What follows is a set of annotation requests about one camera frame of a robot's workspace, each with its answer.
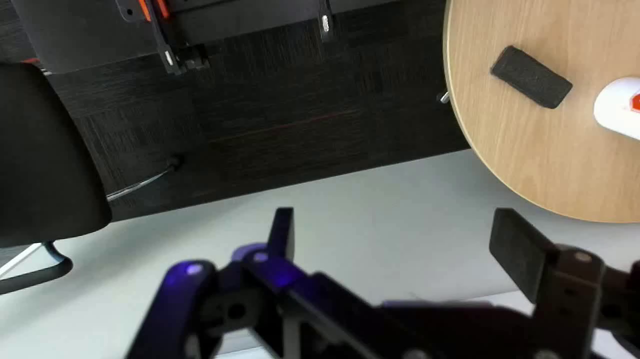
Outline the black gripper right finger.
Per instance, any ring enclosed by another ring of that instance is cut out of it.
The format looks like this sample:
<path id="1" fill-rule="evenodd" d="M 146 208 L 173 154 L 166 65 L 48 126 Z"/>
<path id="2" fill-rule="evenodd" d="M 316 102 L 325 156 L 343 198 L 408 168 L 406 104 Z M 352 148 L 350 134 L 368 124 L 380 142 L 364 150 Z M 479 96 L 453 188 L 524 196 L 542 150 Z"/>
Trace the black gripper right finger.
<path id="1" fill-rule="evenodd" d="M 524 298 L 537 302 L 546 262 L 556 254 L 556 246 L 517 210 L 498 208 L 491 232 L 491 254 Z"/>

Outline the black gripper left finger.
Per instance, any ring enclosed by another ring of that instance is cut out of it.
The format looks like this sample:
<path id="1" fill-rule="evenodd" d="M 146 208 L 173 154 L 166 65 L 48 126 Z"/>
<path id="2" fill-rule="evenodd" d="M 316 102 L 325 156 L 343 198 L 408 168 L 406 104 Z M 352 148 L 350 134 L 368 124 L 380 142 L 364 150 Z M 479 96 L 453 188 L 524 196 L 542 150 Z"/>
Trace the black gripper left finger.
<path id="1" fill-rule="evenodd" d="M 277 258 L 295 258 L 295 210 L 278 208 L 273 220 L 267 250 Z"/>

